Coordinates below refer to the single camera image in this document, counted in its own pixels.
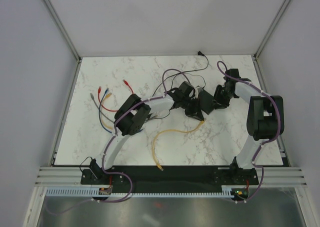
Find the black network switch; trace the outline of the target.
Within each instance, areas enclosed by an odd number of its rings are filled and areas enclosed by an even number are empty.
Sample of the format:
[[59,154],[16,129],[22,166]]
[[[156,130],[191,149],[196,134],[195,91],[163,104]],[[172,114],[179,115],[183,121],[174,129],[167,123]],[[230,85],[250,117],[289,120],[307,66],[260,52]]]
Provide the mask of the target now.
[[206,90],[201,90],[198,94],[201,110],[209,115],[214,110],[214,96]]

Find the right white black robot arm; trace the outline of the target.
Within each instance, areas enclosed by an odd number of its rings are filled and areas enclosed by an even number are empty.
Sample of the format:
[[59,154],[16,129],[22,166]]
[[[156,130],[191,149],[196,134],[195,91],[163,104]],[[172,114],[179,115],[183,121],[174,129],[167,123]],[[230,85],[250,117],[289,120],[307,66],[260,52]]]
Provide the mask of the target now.
[[226,109],[232,98],[241,98],[248,104],[247,140],[229,166],[228,177],[234,184],[241,184],[247,177],[257,174],[257,157],[267,143],[275,141],[284,131],[284,102],[279,95],[269,95],[247,78],[241,78],[239,70],[228,69],[224,85],[218,85],[213,95],[213,109]]

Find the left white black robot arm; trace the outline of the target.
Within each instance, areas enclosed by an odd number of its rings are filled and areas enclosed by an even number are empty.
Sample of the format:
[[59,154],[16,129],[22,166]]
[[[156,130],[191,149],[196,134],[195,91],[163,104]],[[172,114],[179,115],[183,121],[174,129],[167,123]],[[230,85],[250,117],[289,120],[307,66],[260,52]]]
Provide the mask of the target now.
[[111,168],[116,157],[129,137],[138,134],[145,121],[153,114],[162,111],[183,109],[184,114],[203,122],[204,109],[201,100],[203,89],[195,88],[184,81],[179,87],[166,90],[160,96],[152,96],[145,100],[132,94],[115,113],[114,131],[111,138],[96,158],[90,159],[87,169],[81,169],[82,185],[105,185],[109,182]]

